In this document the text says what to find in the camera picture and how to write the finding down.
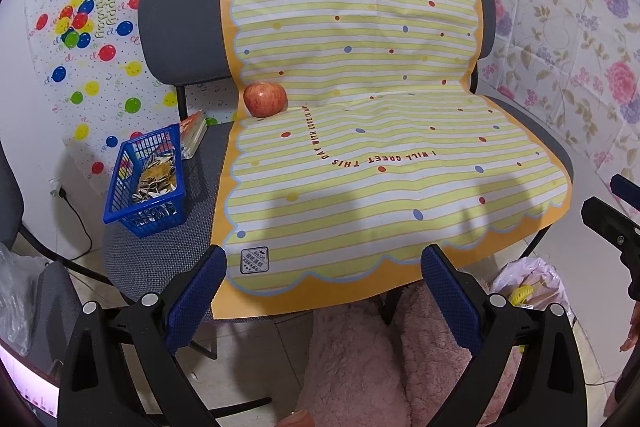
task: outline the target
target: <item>trash bag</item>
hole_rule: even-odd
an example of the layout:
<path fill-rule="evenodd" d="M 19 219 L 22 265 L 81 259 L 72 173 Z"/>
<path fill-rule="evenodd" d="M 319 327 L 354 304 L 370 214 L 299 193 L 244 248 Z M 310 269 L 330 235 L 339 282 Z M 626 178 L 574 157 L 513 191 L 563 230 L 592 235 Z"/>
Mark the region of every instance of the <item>trash bag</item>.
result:
<path fill-rule="evenodd" d="M 556 268 L 540 257 L 525 257 L 502 268 L 491 283 L 490 293 L 499 293 L 514 306 L 544 310 L 557 302 L 564 307 L 571 324 L 574 312 Z"/>
<path fill-rule="evenodd" d="M 21 356 L 31 344 L 36 286 L 46 266 L 43 256 L 18 255 L 0 243 L 0 338 Z"/>

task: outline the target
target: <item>apple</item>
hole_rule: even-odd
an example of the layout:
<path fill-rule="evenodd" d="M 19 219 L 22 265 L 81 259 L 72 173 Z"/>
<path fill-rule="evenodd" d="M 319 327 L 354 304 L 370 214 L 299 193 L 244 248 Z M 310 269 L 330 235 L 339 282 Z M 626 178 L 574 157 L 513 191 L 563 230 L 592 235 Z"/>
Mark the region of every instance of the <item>apple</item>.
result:
<path fill-rule="evenodd" d="M 259 82 L 244 90 L 244 105 L 255 118 L 267 118 L 282 111 L 287 105 L 287 93 L 280 84 Z"/>

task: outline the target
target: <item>blue plastic basket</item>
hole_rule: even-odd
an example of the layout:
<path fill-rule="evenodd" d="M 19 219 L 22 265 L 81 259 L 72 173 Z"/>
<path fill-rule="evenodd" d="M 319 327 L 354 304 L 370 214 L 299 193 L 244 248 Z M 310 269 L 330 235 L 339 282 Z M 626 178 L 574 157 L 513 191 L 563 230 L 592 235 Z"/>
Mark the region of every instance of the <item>blue plastic basket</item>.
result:
<path fill-rule="evenodd" d="M 153 153 L 174 151 L 176 188 L 158 198 L 132 204 L 132 195 L 146 159 Z M 180 125 L 174 124 L 144 136 L 123 142 L 111 176 L 102 220 L 105 223 L 120 221 L 138 237 L 146 237 L 161 230 L 183 223 L 183 198 L 186 193 L 182 177 L 180 154 Z"/>

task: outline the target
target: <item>clear plastic bag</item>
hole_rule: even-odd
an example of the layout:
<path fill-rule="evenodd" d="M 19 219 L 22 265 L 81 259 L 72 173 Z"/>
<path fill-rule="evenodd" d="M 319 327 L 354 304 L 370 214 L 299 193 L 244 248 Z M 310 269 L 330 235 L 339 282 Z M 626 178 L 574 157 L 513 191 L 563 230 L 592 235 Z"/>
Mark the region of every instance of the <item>clear plastic bag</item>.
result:
<path fill-rule="evenodd" d="M 556 268 L 540 257 L 524 257 L 507 264 L 491 283 L 490 293 L 499 293 L 516 306 L 544 310 L 552 302 L 562 304 L 569 321 L 574 312 Z"/>
<path fill-rule="evenodd" d="M 18 255 L 0 243 L 0 338 L 22 356 L 31 344 L 36 286 L 46 266 L 44 257 Z"/>

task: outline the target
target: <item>person's leg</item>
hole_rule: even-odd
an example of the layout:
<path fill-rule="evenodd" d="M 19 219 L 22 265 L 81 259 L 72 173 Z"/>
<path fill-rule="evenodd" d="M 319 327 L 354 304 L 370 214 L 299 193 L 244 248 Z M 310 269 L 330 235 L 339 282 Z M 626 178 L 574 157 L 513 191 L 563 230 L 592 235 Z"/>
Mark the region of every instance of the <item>person's leg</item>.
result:
<path fill-rule="evenodd" d="M 471 360 L 456 344 L 436 301 L 424 282 L 404 290 L 398 304 L 398 325 L 406 374 L 406 397 L 414 427 L 424 427 L 436 414 Z M 479 425 L 497 420 L 517 372 L 517 348 Z"/>
<path fill-rule="evenodd" d="M 298 408 L 316 427 L 408 427 L 400 374 L 373 302 L 316 310 Z"/>

